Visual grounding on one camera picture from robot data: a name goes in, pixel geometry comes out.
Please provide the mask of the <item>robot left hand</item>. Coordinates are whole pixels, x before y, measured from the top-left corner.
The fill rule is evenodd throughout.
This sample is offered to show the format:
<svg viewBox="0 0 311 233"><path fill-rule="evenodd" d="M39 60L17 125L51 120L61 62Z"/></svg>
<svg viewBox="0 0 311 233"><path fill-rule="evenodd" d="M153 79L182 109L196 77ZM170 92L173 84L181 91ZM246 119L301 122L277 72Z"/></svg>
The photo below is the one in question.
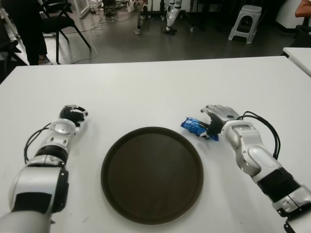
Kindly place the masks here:
<svg viewBox="0 0 311 233"><path fill-rule="evenodd" d="M66 105L61 110L59 117L72 121L76 127L81 126L81 122L88 116L85 108L78 105Z"/></svg>

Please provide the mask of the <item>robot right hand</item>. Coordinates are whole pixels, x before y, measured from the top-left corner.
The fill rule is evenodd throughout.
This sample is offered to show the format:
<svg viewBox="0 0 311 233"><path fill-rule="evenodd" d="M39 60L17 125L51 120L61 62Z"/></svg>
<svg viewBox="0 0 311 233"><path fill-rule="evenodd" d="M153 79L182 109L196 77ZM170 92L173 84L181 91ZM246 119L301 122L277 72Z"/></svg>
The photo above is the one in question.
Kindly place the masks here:
<svg viewBox="0 0 311 233"><path fill-rule="evenodd" d="M210 117L209 126L204 133L200 134L201 138L210 138L218 134L224 134L224 131L233 123L239 123L239 114L230 107L222 105L207 105L200 110Z"/></svg>

